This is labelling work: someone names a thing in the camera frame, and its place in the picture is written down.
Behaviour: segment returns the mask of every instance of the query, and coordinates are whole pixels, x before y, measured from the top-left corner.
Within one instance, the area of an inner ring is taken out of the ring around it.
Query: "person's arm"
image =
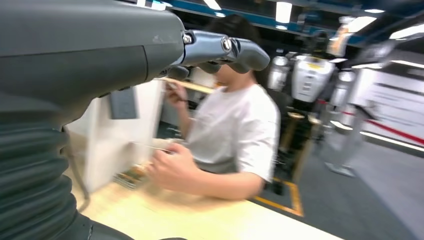
[[[184,107],[177,109],[178,112],[178,121],[179,121],[179,130],[184,139],[187,139],[189,135],[190,128],[192,126],[193,119],[190,118],[190,113],[187,104]]]
[[[240,173],[213,174],[199,172],[192,194],[229,200],[249,199],[258,194],[265,181],[273,177],[278,147],[278,117],[247,119],[238,129],[237,163]]]
[[[264,180],[251,172],[214,174],[201,171],[194,180],[198,186],[190,194],[228,200],[244,200],[257,195]]]

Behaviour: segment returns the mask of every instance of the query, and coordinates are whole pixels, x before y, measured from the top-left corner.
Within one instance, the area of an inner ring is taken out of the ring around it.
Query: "person's hand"
[[[172,143],[166,150],[167,154],[156,150],[151,164],[146,168],[150,179],[161,188],[193,193],[197,188],[199,174],[202,172],[193,160],[192,153],[184,146]]]
[[[187,107],[187,91],[178,82],[166,83],[166,99],[176,109]]]

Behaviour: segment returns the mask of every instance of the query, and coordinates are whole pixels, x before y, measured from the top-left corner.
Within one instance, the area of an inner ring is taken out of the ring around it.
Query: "dark hair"
[[[215,18],[204,29],[208,32],[225,34],[229,37],[247,39],[261,46],[261,36],[258,29],[241,15],[232,14],[226,17]],[[268,87],[269,65],[262,71],[253,71],[259,85]]]

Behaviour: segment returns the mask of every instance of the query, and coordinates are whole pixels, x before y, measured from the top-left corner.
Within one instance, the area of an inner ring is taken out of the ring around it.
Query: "white t-shirt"
[[[234,92],[218,88],[198,107],[185,146],[202,170],[273,177],[280,114],[259,85]]]

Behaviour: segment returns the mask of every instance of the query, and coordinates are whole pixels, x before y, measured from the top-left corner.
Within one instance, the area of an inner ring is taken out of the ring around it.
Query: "person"
[[[245,18],[215,19],[207,31],[259,42],[259,34]],[[148,175],[159,186],[179,192],[229,200],[258,194],[273,178],[280,114],[265,89],[266,71],[240,74],[223,65],[215,74],[221,85],[198,106],[193,118],[187,92],[179,84],[166,88],[168,102],[177,109],[185,145],[156,151]]]

